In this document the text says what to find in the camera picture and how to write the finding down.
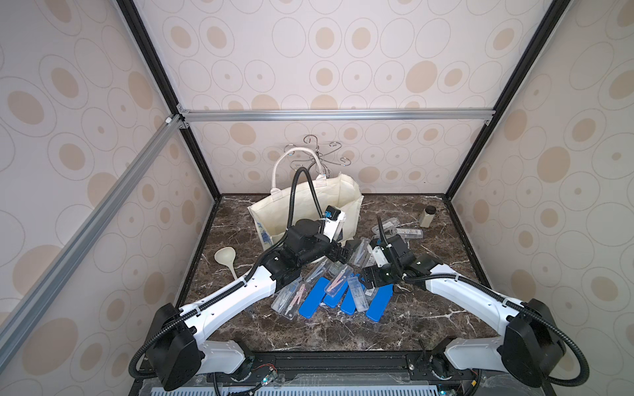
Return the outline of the black corner frame post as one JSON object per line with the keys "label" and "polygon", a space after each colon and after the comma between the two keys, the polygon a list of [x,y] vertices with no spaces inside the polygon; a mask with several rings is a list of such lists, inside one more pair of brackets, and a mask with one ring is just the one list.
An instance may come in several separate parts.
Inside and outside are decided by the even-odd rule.
{"label": "black corner frame post", "polygon": [[541,52],[543,52],[546,43],[551,38],[561,18],[569,6],[571,6],[571,3],[571,0],[555,0],[550,3],[543,19],[536,28],[535,33],[533,33],[530,37],[530,41],[528,41],[528,45],[523,51],[518,65],[515,67],[512,74],[510,74],[510,79],[505,85],[499,99],[495,103],[494,115],[480,130],[455,178],[452,180],[452,183],[445,194],[447,202],[451,202],[455,198],[460,187],[467,179],[468,174],[489,142],[495,128],[502,120],[502,117],[513,101],[513,98],[517,94],[522,83],[525,81],[535,62],[538,60]]}
{"label": "black corner frame post", "polygon": [[[168,110],[171,115],[180,115],[183,116],[184,113],[178,108],[180,104],[175,91],[173,90],[173,86],[169,80],[168,74],[163,67],[163,62],[159,58],[159,54],[157,53],[154,43],[150,38],[150,35],[145,28],[145,24],[143,23],[140,12],[135,5],[134,1],[130,0],[117,0],[116,4],[119,10],[122,12],[122,16],[125,20],[125,24],[127,24],[128,28],[132,36],[135,39],[135,42],[142,54],[146,65],[148,66],[150,73],[160,91],[163,100],[167,104]],[[206,186],[211,193],[212,198],[217,201],[221,199],[221,193],[216,185],[216,182],[211,175],[211,171],[207,165],[206,160],[204,159],[203,153],[201,151],[201,147],[196,140],[195,135],[189,125],[185,125],[180,129],[181,135],[185,140],[186,146],[188,147],[190,154],[192,155],[194,162],[198,168],[198,171],[201,173],[203,181],[206,183]]]}

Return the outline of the small jar black lid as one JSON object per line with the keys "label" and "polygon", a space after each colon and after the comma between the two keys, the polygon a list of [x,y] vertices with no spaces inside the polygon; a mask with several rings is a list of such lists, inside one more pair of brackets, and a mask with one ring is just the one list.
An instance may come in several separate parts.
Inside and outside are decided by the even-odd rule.
{"label": "small jar black lid", "polygon": [[419,227],[423,229],[429,228],[437,214],[437,211],[438,210],[435,206],[426,206],[419,216]]}

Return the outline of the clear compass case far left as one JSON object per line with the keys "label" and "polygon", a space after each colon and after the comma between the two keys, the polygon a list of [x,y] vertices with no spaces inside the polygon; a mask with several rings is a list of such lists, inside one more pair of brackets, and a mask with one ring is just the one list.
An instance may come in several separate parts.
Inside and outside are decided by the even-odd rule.
{"label": "clear compass case far left", "polygon": [[302,285],[302,278],[295,279],[291,284],[285,286],[277,293],[277,297],[272,302],[271,308],[277,314],[291,318],[291,311],[295,303],[293,300],[297,298],[300,287]]}

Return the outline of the clear case pink compass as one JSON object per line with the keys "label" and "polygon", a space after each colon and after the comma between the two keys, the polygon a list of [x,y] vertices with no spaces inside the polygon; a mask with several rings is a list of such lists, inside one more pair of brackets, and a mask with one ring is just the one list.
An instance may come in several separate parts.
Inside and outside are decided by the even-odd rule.
{"label": "clear case pink compass", "polygon": [[325,289],[326,295],[335,297],[338,292],[347,285],[348,278],[353,275],[353,269],[349,265],[344,265],[335,278]]}

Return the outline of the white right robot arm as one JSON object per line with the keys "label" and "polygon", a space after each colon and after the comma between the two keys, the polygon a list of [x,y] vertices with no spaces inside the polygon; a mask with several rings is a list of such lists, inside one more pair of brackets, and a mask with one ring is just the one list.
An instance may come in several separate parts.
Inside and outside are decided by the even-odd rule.
{"label": "white right robot arm", "polygon": [[495,330],[493,338],[448,336],[429,354],[432,373],[440,380],[458,371],[502,371],[532,388],[545,388],[566,353],[566,345],[549,324],[549,309],[537,300],[523,303],[461,276],[437,257],[416,257],[399,235],[374,238],[368,247],[375,263],[362,271],[366,288],[399,282],[415,285],[452,301]]}

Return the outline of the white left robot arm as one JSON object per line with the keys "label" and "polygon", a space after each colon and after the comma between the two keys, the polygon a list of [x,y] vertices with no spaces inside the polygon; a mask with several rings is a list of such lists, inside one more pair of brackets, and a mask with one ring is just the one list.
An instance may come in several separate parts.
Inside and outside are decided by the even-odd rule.
{"label": "white left robot arm", "polygon": [[297,280],[305,265],[322,257],[347,259],[350,252],[341,244],[344,217],[300,219],[244,276],[181,308],[171,303],[161,307],[143,346],[130,362],[130,374],[135,378],[158,378],[166,391],[185,385],[197,375],[249,374],[249,354],[239,343],[212,342],[210,336],[249,306]]}

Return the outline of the starry night canvas bag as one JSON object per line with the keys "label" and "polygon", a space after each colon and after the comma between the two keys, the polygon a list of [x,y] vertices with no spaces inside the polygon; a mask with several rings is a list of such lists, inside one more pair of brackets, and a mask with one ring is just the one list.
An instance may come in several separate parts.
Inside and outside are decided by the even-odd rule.
{"label": "starry night canvas bag", "polygon": [[[315,153],[309,148],[295,147],[287,150],[304,152],[316,160],[318,176],[313,180],[321,211],[317,211],[308,182],[299,183],[296,189],[294,214],[292,223],[299,219],[317,220],[324,215],[327,206],[340,209],[346,216],[343,221],[343,240],[352,239],[357,231],[363,195],[358,183],[350,176],[341,173],[335,178],[328,178],[325,169]],[[281,239],[287,229],[287,218],[290,207],[291,189],[281,190],[277,187],[277,179],[272,179],[270,195],[249,206],[249,213],[254,219],[257,235],[264,250],[270,248]]]}

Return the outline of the black corner frame post left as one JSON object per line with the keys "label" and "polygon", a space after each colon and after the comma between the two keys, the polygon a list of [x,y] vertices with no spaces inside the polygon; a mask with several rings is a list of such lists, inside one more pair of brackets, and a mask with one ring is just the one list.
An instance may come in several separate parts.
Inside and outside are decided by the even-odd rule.
{"label": "black corner frame post left", "polygon": [[[180,104],[175,91],[173,90],[173,86],[169,80],[168,74],[163,67],[163,62],[159,58],[159,54],[157,53],[154,43],[150,38],[150,35],[145,28],[145,24],[143,23],[140,12],[135,5],[134,1],[130,0],[117,0],[116,4],[119,10],[122,12],[122,16],[125,20],[125,24],[127,24],[128,28],[132,36],[135,39],[135,42],[142,54],[146,65],[148,66],[150,73],[160,91],[163,100],[167,104],[168,110],[171,115],[180,115],[183,116],[184,113],[178,108]],[[196,140],[195,135],[189,125],[185,125],[180,129],[181,135],[185,140],[186,146],[188,147],[190,154],[192,155],[194,162],[198,168],[198,171],[201,173],[203,181],[206,183],[206,186],[211,193],[212,198],[217,201],[221,199],[221,193],[216,185],[216,182],[211,175],[211,171],[207,165],[206,160],[204,159],[203,153],[201,151],[201,147]]]}

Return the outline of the silver metal hook stand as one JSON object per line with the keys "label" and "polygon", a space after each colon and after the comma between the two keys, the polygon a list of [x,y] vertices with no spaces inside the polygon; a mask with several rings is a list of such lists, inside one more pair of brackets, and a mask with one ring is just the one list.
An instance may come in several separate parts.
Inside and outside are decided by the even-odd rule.
{"label": "silver metal hook stand", "polygon": [[325,150],[320,148],[319,137],[314,134],[305,135],[304,145],[288,144],[283,152],[291,159],[292,170],[306,168],[314,170],[317,175],[325,175],[329,178],[332,174],[329,166],[348,167],[352,164],[349,157],[343,156],[341,150],[343,144],[339,141],[330,141],[326,144]]}

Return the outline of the black corner frame post right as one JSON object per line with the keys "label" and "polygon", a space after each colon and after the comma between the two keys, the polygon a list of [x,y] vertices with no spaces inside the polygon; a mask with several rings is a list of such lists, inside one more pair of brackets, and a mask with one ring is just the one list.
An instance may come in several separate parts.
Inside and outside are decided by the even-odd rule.
{"label": "black corner frame post right", "polygon": [[447,202],[451,202],[455,198],[460,187],[467,179],[468,174],[489,142],[495,128],[502,120],[502,117],[513,101],[513,98],[517,94],[522,83],[525,81],[535,62],[538,60],[541,52],[543,52],[546,43],[551,38],[561,18],[569,6],[571,6],[571,3],[571,0],[555,0],[550,3],[543,19],[536,28],[535,33],[533,33],[530,37],[530,41],[528,41],[528,45],[523,51],[518,65],[515,67],[512,74],[510,74],[510,79],[505,85],[499,99],[495,103],[494,115],[480,130],[455,178],[452,180],[452,183],[445,194]]}

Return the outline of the diagonal aluminium rail left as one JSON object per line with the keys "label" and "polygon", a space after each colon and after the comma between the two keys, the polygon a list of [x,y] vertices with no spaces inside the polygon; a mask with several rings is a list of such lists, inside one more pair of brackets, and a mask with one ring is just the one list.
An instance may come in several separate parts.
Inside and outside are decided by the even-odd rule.
{"label": "diagonal aluminium rail left", "polygon": [[61,249],[51,266],[21,300],[20,305],[1,330],[1,369],[3,371],[87,256],[105,227],[110,224],[140,179],[145,176],[173,133],[179,129],[183,120],[182,115],[171,115],[170,122],[165,122],[155,133],[97,208],[87,217],[74,237]]}

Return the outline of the clear compass case back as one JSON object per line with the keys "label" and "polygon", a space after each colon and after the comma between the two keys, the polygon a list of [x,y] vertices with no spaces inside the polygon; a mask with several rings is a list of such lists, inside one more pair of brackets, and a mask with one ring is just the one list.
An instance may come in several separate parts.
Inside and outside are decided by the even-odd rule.
{"label": "clear compass case back", "polygon": [[[385,219],[381,225],[383,227],[385,235],[392,235],[396,232],[396,229],[401,225],[401,222],[396,217],[392,217],[389,219]],[[371,228],[371,232],[374,235],[379,235],[380,234],[379,226],[378,225],[373,226]]]}

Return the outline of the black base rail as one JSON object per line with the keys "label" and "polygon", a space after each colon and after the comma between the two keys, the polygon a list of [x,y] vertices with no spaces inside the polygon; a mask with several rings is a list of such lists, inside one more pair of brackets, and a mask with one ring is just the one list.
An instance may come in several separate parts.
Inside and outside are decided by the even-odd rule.
{"label": "black base rail", "polygon": [[180,386],[136,383],[133,395],[473,395],[482,373],[434,374],[426,351],[256,352],[235,374],[195,375]]}

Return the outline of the horizontal aluminium rail back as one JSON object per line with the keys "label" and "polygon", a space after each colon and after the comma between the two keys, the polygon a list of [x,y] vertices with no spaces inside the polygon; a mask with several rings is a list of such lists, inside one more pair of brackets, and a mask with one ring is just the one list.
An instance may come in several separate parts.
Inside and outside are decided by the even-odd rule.
{"label": "horizontal aluminium rail back", "polygon": [[187,122],[265,122],[329,120],[490,120],[492,108],[361,109],[361,110],[260,110],[183,112]]}

